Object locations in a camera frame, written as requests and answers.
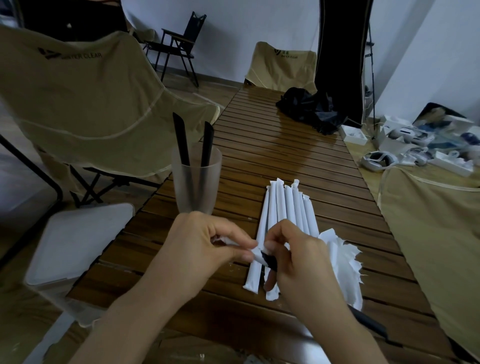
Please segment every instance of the chair seat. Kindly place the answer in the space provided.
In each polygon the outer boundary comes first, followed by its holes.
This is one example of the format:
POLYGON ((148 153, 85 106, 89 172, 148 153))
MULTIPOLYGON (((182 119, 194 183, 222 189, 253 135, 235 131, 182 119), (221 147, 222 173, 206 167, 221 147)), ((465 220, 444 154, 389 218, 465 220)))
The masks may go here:
POLYGON ((180 48, 174 47, 174 46, 169 46, 167 44, 160 44, 160 43, 156 43, 156 42, 148 42, 148 48, 151 49, 151 50, 154 50, 156 52, 170 53, 174 56, 182 56, 182 57, 186 57, 186 58, 190 58, 190 59, 194 58, 194 56, 192 54, 187 54, 186 52, 182 53, 180 48))

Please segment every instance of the frosted plastic cup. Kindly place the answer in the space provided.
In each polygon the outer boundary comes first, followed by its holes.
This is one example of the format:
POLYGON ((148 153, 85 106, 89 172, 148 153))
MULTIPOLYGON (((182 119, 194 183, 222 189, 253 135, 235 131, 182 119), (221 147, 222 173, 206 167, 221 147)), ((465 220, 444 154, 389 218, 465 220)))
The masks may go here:
POLYGON ((213 146, 210 165, 200 167, 202 146, 203 143, 189 145, 189 166, 181 163, 178 146, 172 149, 173 185, 179 212, 201 211, 208 215, 213 212, 222 169, 222 153, 213 146))

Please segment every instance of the left hand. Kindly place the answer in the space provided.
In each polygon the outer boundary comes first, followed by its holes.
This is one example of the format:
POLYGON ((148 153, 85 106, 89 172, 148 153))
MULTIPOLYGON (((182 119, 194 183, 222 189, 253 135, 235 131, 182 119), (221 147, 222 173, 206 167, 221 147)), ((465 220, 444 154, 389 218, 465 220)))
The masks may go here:
POLYGON ((253 253, 249 249, 256 246, 256 240, 226 218, 198 211, 179 214, 163 247, 132 291, 149 292, 149 299, 169 299, 179 309, 223 264, 232 260, 251 262, 253 253), (210 242, 215 235, 228 236, 239 246, 215 247, 210 242))

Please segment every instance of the chair armrest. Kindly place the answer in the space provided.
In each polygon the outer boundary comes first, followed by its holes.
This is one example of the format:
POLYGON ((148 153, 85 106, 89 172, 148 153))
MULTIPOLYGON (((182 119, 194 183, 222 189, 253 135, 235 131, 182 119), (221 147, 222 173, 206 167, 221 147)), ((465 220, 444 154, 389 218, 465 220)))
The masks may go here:
POLYGON ((172 38, 174 38, 176 40, 179 40, 181 42, 187 42, 187 43, 195 44, 195 42, 192 42, 191 40, 184 38, 182 35, 180 35, 178 33, 170 32, 169 30, 166 30, 166 29, 163 29, 163 28, 162 28, 162 30, 163 30, 164 35, 168 34, 172 38))

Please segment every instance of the hand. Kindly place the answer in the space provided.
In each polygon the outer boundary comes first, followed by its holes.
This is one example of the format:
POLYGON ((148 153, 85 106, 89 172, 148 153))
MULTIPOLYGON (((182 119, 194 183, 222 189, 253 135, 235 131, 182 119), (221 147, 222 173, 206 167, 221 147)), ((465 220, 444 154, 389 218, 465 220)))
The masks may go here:
POLYGON ((265 290, 270 291, 278 281, 293 314, 312 334, 332 324, 335 317, 351 317, 322 240, 282 220, 267 232, 264 245, 277 260, 277 272, 270 271, 265 290))
POLYGON ((179 214, 158 254, 133 289, 158 292, 179 309, 195 297, 221 265, 232 260, 251 262, 257 246, 244 230, 226 218, 198 211, 179 214), (215 247, 210 238, 228 236, 239 246, 215 247))

